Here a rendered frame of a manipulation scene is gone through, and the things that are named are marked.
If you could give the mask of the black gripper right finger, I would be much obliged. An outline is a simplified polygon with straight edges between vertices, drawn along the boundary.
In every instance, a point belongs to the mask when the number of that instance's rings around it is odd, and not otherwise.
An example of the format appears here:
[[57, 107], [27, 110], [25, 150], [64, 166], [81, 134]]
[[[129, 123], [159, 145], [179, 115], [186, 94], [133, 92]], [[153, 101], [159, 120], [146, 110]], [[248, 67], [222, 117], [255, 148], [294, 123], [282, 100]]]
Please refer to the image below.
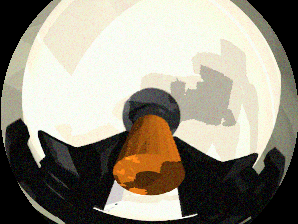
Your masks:
[[177, 136], [173, 136], [173, 140], [185, 167], [185, 179], [177, 186], [182, 217], [197, 214], [196, 209], [217, 193], [231, 175], [254, 167], [258, 160], [258, 153], [255, 152], [238, 159], [218, 161]]

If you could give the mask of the orange knob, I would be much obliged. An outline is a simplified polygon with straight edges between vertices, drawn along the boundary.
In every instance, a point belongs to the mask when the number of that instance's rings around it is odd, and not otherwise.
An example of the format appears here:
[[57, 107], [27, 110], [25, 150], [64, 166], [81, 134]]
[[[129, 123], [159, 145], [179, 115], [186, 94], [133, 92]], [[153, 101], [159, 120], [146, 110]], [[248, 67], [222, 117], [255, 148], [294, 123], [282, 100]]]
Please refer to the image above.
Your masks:
[[133, 124], [114, 164], [117, 184], [137, 194], [164, 194], [180, 186], [185, 167], [164, 119], [145, 115]]

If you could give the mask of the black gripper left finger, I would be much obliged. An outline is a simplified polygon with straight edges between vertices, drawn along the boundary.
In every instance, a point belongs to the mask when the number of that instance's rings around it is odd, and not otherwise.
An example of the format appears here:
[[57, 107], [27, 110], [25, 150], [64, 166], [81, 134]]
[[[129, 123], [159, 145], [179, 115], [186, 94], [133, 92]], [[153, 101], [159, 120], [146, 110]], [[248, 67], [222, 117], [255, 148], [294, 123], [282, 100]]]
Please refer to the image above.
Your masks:
[[104, 140], [94, 141], [84, 147], [73, 147], [49, 133], [37, 131], [39, 143], [45, 156], [60, 167], [71, 172], [82, 190], [94, 204], [94, 208], [104, 210], [106, 201], [116, 179], [113, 177], [114, 164], [121, 153], [129, 132], [121, 131]]

